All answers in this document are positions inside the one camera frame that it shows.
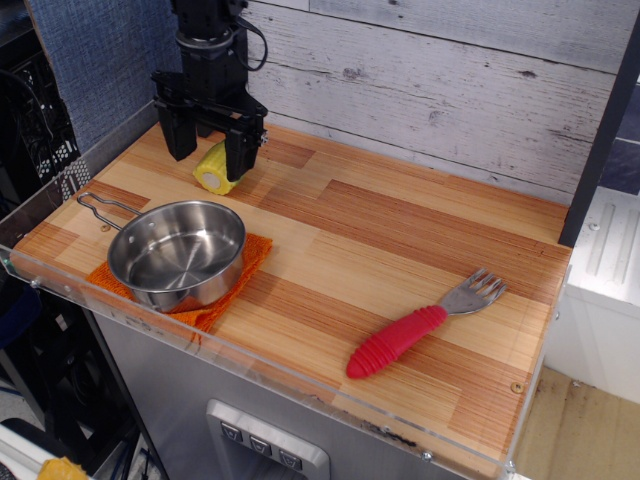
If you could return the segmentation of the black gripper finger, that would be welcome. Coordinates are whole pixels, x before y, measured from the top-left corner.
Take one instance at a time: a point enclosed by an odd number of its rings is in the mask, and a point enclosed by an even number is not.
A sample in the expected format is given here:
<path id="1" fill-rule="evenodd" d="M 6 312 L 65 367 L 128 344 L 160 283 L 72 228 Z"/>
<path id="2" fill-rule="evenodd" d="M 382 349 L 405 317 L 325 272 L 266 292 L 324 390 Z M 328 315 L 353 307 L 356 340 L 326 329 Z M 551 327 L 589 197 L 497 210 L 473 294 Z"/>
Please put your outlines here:
<path id="1" fill-rule="evenodd" d="M 261 116 L 241 116 L 231 121 L 225 133 L 226 171 L 229 181 L 240 180 L 254 167 L 259 148 L 264 143 Z"/>
<path id="2" fill-rule="evenodd" d="M 160 105 L 157 109 L 169 153 L 176 161 L 185 159 L 197 147 L 195 121 L 166 106 Z"/>

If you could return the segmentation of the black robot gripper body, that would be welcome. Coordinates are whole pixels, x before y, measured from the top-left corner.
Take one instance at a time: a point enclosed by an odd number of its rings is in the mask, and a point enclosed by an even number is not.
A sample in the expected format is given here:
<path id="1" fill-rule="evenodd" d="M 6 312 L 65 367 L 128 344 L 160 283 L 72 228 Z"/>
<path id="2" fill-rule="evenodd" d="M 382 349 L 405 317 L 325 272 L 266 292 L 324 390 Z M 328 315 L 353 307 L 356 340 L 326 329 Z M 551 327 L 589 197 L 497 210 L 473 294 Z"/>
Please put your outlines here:
<path id="1" fill-rule="evenodd" d="M 160 105 L 181 113 L 211 130 L 226 132 L 241 116 L 263 118 L 267 109 L 247 91 L 249 73 L 260 69 L 265 59 L 251 66 L 248 31 L 228 29 L 212 39 L 189 38 L 179 33 L 182 69 L 155 71 L 156 108 Z"/>

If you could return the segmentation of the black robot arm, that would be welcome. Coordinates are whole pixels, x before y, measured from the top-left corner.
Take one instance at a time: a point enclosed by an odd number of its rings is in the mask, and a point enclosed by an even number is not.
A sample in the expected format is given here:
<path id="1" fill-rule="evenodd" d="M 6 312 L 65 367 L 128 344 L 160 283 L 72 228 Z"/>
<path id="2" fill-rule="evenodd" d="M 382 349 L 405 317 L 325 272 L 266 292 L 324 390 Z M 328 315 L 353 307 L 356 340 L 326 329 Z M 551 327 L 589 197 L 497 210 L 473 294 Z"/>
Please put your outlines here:
<path id="1" fill-rule="evenodd" d="M 155 107 L 169 153 L 180 161 L 193 153 L 199 136 L 225 135 L 227 179 L 240 180 L 254 167 L 266 142 L 268 109 L 247 91 L 248 76 L 268 58 L 268 45 L 256 66 L 249 64 L 248 34 L 264 34 L 242 17 L 246 1 L 173 1 L 175 36 L 182 70 L 156 71 Z"/>

